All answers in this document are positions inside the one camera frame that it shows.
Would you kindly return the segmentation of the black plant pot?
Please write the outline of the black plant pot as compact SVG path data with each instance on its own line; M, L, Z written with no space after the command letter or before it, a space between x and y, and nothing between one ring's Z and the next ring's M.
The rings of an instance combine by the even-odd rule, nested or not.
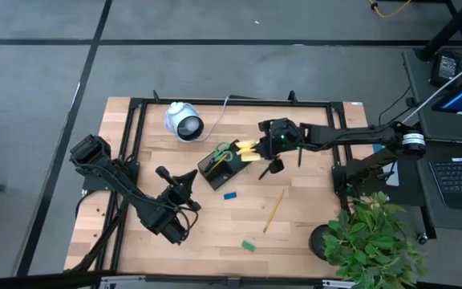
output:
M317 226L310 234L308 246L313 254L323 261L326 261L325 256L325 240L323 235L328 232L328 225Z

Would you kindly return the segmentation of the silver aluminium bracket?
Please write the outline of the silver aluminium bracket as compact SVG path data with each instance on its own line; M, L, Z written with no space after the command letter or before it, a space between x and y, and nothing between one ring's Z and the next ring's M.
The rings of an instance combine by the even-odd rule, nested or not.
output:
M145 275L115 275L102 277L98 289L116 289L117 285L128 283L144 283Z
M363 289L363 286L349 281L327 280L322 281L318 289Z

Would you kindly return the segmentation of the yellow pencil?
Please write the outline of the yellow pencil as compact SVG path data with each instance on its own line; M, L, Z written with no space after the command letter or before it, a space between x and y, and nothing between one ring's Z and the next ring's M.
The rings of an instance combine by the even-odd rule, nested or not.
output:
M210 173L212 170L214 170L221 162L226 161L227 155L224 154L223 156L220 157L214 157L207 165L205 172Z
M278 196L275 204L274 204L274 207L272 209L272 211L270 212L270 215L265 223L265 226L262 230L262 233L266 233L266 231L268 230L269 226L270 226L270 223L272 222L273 218L274 218L274 215L276 214L276 211L280 205L280 202L282 201L283 197L284 197L284 194L285 194L285 190L283 189L282 192L280 193L280 195Z

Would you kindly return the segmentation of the black power adapter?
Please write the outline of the black power adapter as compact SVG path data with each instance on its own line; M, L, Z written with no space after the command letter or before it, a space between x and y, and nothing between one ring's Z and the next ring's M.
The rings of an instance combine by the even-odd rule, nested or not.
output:
M441 87L460 72L462 56L454 51L442 50L435 55L429 83Z

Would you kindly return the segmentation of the yellow sticky note pad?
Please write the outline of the yellow sticky note pad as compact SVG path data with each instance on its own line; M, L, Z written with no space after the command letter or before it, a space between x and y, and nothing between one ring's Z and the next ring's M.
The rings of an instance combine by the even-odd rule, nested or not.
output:
M236 154L241 158L241 161L253 162L261 160L261 155L256 150L257 144L258 141L255 140L244 140L235 144L238 148Z

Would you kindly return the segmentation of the black table frame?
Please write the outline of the black table frame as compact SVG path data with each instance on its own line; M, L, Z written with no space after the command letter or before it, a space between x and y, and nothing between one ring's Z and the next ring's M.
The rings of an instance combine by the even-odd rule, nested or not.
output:
M169 100L158 97L111 97L107 100L99 134L111 146L111 154L128 161L138 172L137 185L157 196L166 182L156 175L164 166L181 175L222 141L256 140L258 123L287 117L296 123L336 128L363 126L366 117L359 103L297 100L195 99L195 109L205 122L208 139L186 143L164 126ZM79 205L65 267L87 276L89 284L102 277L145 275L145 282L205 282L243 286L259 283L314 285L334 277L334 268L314 256L308 247L311 231L334 218L339 201L334 194L334 165L363 157L363 146L331 149L320 153L283 155L281 173L258 177L264 161L248 165L214 190L203 177L193 183L198 213L186 213L193 222L188 239L180 245L144 228L136 211L126 206L108 185L86 185ZM284 197L262 233L274 204ZM236 192L225 200L226 193ZM244 249L247 241L254 252Z

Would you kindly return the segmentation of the green handled scissors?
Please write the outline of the green handled scissors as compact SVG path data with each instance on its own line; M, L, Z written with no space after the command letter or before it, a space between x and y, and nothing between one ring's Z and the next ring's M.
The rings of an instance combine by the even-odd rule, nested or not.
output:
M204 173L209 173L214 170L223 161L231 161L233 153L229 142L221 142L214 149L211 161L206 165Z

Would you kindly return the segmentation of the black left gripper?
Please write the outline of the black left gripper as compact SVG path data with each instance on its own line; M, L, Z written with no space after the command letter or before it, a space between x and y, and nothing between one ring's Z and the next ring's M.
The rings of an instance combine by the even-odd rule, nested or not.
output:
M194 211L201 209L201 206L191 198L193 182L198 174L197 169L180 176L172 176L164 166L159 166L156 168L156 174L168 183L161 197L168 199L176 206L187 205Z

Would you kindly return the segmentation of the white paper sheet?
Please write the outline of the white paper sheet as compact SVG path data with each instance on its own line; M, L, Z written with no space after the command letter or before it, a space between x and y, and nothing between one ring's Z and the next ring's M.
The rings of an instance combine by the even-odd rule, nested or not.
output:
M374 153L384 149L383 145L380 144L373 144L372 145ZM399 174L398 174L398 161L390 163L389 165L385 165L382 168L384 173L391 173L391 175L386 179L386 183L389 186L399 186Z

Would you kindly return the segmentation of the black mesh desk organizer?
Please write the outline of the black mesh desk organizer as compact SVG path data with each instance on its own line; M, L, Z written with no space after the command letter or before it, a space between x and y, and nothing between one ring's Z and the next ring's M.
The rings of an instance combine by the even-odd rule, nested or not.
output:
M214 189L217 190L227 181L229 181L232 177L242 171L249 165L249 162L241 161L241 158L236 154L238 148L235 145L238 140L234 140L229 142L231 144L231 151L233 153L233 159L231 161L223 161L220 163L214 170L210 173L204 173L206 165L211 161L213 157L213 151L203 158L198 164L197 168L201 173L202 177L209 183L209 185Z

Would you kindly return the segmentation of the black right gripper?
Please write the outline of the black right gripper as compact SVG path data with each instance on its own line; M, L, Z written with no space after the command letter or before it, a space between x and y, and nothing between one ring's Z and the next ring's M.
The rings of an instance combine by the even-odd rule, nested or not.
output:
M301 146L300 128L288 118L264 120L258 124L258 128L265 135L251 146L256 151L252 153L253 160L268 160L270 173L279 173L284 169L279 154L297 150Z

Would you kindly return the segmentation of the green artificial plant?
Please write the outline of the green artificial plant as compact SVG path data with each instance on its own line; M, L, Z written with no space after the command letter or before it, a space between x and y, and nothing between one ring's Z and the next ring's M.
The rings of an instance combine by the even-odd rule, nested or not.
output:
M397 218L405 209L373 193L354 198L348 210L330 220L323 234L325 260L335 274L359 289L408 289L426 273L423 255L410 239L407 226Z

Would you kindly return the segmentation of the open laptop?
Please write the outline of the open laptop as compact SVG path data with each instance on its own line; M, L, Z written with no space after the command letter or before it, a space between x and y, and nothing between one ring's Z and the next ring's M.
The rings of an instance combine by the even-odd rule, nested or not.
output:
M436 112L433 99L411 118L423 130L427 143L425 156L416 162L430 223L435 228L462 230L462 209L448 207L432 174L433 161L462 158L462 115Z

